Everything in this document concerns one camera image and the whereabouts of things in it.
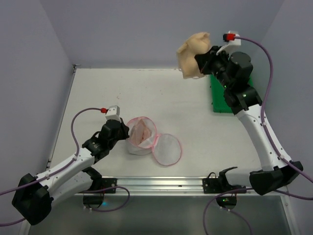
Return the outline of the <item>pink bra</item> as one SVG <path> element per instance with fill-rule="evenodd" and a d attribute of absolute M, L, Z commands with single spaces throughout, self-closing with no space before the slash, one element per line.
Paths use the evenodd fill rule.
<path fill-rule="evenodd" d="M 146 139 L 150 138 L 152 131 L 150 128 L 145 124 L 145 122 L 141 119 L 139 120 L 132 128 L 130 141 L 134 145 L 139 145 Z"/>

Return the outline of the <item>beige bra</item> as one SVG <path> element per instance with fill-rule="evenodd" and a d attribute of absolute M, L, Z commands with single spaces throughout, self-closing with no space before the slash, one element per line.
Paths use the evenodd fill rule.
<path fill-rule="evenodd" d="M 212 45 L 208 32 L 199 32 L 190 36 L 176 51 L 178 68 L 183 79 L 199 79 L 205 77 L 200 73 L 195 56 L 206 54 Z"/>

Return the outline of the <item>white mesh laundry bag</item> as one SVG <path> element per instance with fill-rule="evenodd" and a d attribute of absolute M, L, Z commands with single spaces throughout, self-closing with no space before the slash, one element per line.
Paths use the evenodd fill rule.
<path fill-rule="evenodd" d="M 134 145 L 130 141 L 131 130 L 139 121 L 143 120 L 152 131 L 151 137 L 139 145 Z M 172 166 L 176 164 L 182 156 L 182 147 L 179 140 L 171 134 L 160 134 L 154 122 L 148 117 L 136 117 L 127 123 L 129 127 L 129 138 L 126 139 L 126 148 L 133 155 L 152 154 L 155 161 L 162 166 Z"/>

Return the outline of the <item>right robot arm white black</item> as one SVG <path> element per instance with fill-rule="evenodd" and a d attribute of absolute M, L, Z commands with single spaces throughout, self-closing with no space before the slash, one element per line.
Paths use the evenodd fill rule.
<path fill-rule="evenodd" d="M 199 70 L 213 75 L 224 89 L 224 99 L 232 113 L 243 124 L 257 151 L 261 169 L 238 169 L 236 166 L 219 172 L 209 184 L 225 192 L 251 187 L 264 195 L 290 184 L 303 170 L 300 162 L 294 162 L 282 149 L 265 116 L 261 114 L 262 100 L 249 85 L 253 70 L 251 58 L 243 52 L 228 54 L 213 46 L 205 54 L 195 55 Z"/>

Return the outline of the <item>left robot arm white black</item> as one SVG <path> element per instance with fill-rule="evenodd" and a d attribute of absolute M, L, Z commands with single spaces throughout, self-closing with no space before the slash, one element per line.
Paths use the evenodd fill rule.
<path fill-rule="evenodd" d="M 103 179 L 92 166 L 106 157 L 118 141 L 127 139 L 128 132 L 122 120 L 108 120 L 101 131 L 85 141 L 77 155 L 36 176 L 24 175 L 12 205 L 30 225 L 37 225 L 53 206 L 77 193 L 114 193 L 119 188 L 117 180 Z"/>

